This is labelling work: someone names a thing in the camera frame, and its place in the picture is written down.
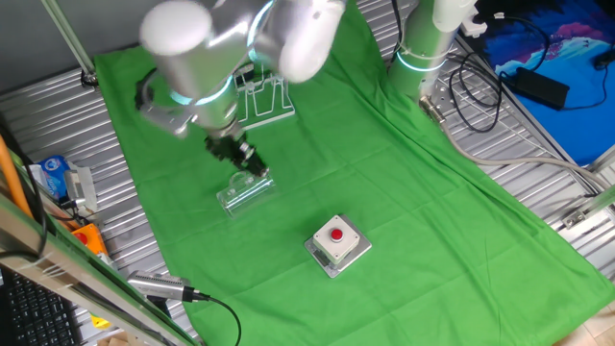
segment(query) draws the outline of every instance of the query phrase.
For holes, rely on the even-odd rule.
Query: metal rod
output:
[[[94,63],[89,58],[89,55],[87,54],[86,49],[84,49],[83,44],[81,44],[81,42],[79,41],[79,38],[73,31],[73,28],[70,26],[68,19],[66,19],[64,12],[60,8],[60,5],[58,5],[58,1],[57,0],[40,0],[40,1],[42,2],[42,5],[45,7],[47,12],[49,12],[51,19],[53,19],[54,23],[56,23],[58,30],[60,30],[61,35],[64,37],[66,44],[68,44],[68,47],[73,52],[73,55],[77,59],[77,62],[79,62],[79,65],[81,66],[81,68],[84,70],[84,72],[89,78],[94,77],[96,75],[96,69],[94,68]]]

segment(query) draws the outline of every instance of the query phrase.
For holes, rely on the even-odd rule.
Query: emergency stop button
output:
[[[343,237],[344,233],[342,232],[342,230],[334,229],[333,231],[331,231],[331,240],[333,240],[334,242],[340,242]]]

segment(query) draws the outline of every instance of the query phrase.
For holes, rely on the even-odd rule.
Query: metal grating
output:
[[[416,3],[416,0],[400,1],[402,17]],[[381,54],[386,60],[390,59],[397,40],[397,25],[389,0],[358,1],[357,4],[372,28]],[[459,46],[455,50],[463,51]],[[522,116],[521,110],[512,107],[509,101],[504,102],[499,123],[492,132],[470,132],[450,102],[448,78],[454,69],[452,62],[444,66],[446,73],[440,77],[433,99],[445,112],[455,138],[471,154],[502,159],[563,153],[531,116]],[[492,97],[488,86],[468,78],[479,99]],[[80,71],[76,70],[0,96],[0,111],[34,161],[61,154],[78,165],[91,168],[99,215],[104,223],[103,238],[121,274],[128,276],[137,269],[166,273],[166,265],[138,201],[102,96],[98,91],[82,88],[79,79]],[[454,90],[461,100],[462,111],[475,126],[485,126],[492,121],[493,110],[482,109],[465,100],[457,83]],[[614,168],[607,165],[602,170],[611,183],[615,183]],[[564,215],[587,201],[584,197],[587,190],[577,177],[564,169],[543,164],[482,169],[551,225],[604,275],[615,279],[615,255],[612,255],[615,254],[615,224],[611,215],[600,212],[571,230],[561,222]],[[179,326],[196,336],[181,303],[169,304],[169,310]],[[84,344],[93,345],[109,332],[94,329],[84,309],[76,308],[75,312]]]

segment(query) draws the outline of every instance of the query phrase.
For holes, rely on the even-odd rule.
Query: clear plastic object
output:
[[[229,187],[216,194],[222,209],[234,219],[242,212],[270,195],[275,187],[269,175],[260,178],[249,173],[237,172],[229,180]]]

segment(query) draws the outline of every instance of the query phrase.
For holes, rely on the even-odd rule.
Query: green cloth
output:
[[[615,299],[613,284],[464,159],[388,83],[349,4],[325,67],[291,86],[297,115],[254,129],[278,195],[231,220],[235,172],[135,110],[141,49],[96,58],[100,86],[170,273],[233,307],[242,345],[550,345]],[[373,247],[330,279],[304,241],[344,213]],[[231,315],[184,305],[208,345]]]

